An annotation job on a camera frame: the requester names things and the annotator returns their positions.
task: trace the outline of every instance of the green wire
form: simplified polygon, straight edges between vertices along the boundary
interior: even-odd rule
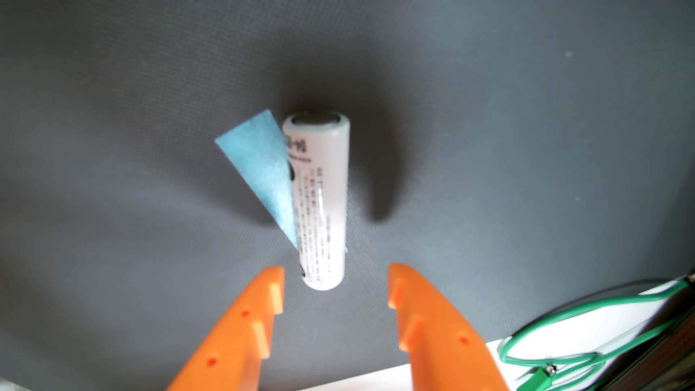
[[[617,348],[613,351],[610,351],[606,354],[596,353],[596,357],[592,358],[591,360],[588,360],[588,361],[582,362],[578,365],[575,365],[573,367],[569,367],[567,369],[563,369],[563,370],[558,371],[555,374],[556,379],[564,378],[565,376],[573,374],[574,372],[577,372],[577,371],[580,371],[580,370],[585,369],[587,367],[593,366],[593,368],[591,368],[587,372],[587,374],[580,377],[579,379],[572,381],[570,383],[567,383],[567,384],[558,385],[557,387],[553,387],[553,388],[549,389],[548,391],[563,391],[563,390],[566,390],[570,387],[573,387],[574,385],[580,384],[581,382],[587,380],[589,377],[591,377],[596,372],[598,372],[598,370],[603,367],[603,365],[605,364],[606,361],[610,360],[613,357],[619,356],[619,355],[625,353],[626,351],[629,351],[630,349],[636,347],[637,345],[651,340],[654,337],[658,337],[664,331],[668,330],[668,328],[671,327],[677,321],[678,321],[678,318],[671,319],[670,321],[662,324],[661,326],[655,327],[652,330],[649,330],[644,334],[636,336],[630,342],[624,344],[623,346],[620,346],[619,348]]]
[[[555,379],[563,378],[570,374],[573,374],[582,369],[590,368],[590,370],[582,375],[580,378],[571,381],[570,383],[559,385],[557,387],[549,389],[549,391],[563,391],[574,385],[580,384],[581,382],[587,380],[589,377],[597,373],[605,364],[606,360],[609,360],[615,356],[618,356],[626,351],[634,348],[635,346],[648,341],[654,337],[657,337],[663,333],[668,327],[672,326],[677,319],[672,319],[661,326],[654,328],[644,334],[638,335],[632,341],[620,346],[619,348],[610,351],[609,353],[603,354],[598,352],[575,354],[572,356],[562,356],[557,358],[543,358],[536,360],[527,360],[522,358],[509,357],[509,351],[518,344],[523,338],[527,337],[529,334],[533,333],[540,328],[545,326],[576,317],[578,315],[584,314],[589,311],[597,310],[599,308],[608,307],[611,305],[619,304],[630,304],[630,303],[645,303],[648,301],[658,301],[665,298],[669,298],[679,292],[681,289],[688,286],[688,282],[685,280],[679,280],[672,287],[655,294],[640,294],[634,296],[620,296],[615,298],[604,298],[601,300],[590,301],[588,303],[580,304],[566,310],[550,314],[546,317],[540,318],[531,324],[528,324],[516,334],[511,336],[509,339],[504,341],[499,348],[499,356],[502,362],[513,365],[522,365],[526,367],[544,367],[546,365],[556,364],[556,365],[569,365],[576,364],[569,368],[564,368],[558,371],[555,375]]]

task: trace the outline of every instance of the blue paper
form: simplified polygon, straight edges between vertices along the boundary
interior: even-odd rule
[[[285,136],[270,110],[217,137],[215,142],[297,248]]]

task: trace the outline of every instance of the white battery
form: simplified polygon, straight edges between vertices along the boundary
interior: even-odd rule
[[[340,113],[296,113],[282,124],[302,279],[312,289],[337,287],[345,275],[350,121]]]

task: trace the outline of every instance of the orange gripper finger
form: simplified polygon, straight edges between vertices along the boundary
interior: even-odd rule
[[[389,267],[389,307],[400,349],[410,356],[414,391],[507,391],[485,341],[410,266]]]
[[[210,331],[167,391],[256,391],[270,357],[272,321],[282,313],[285,270],[263,270]]]

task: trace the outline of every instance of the gray fabric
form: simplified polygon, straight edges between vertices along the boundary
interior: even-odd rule
[[[101,389],[161,390],[279,264],[261,389],[296,390],[407,361],[392,261],[487,340],[676,277],[695,254],[694,21],[692,1],[5,1],[0,328]],[[330,292],[213,142],[265,108],[352,121]],[[70,389],[20,363],[0,376]]]

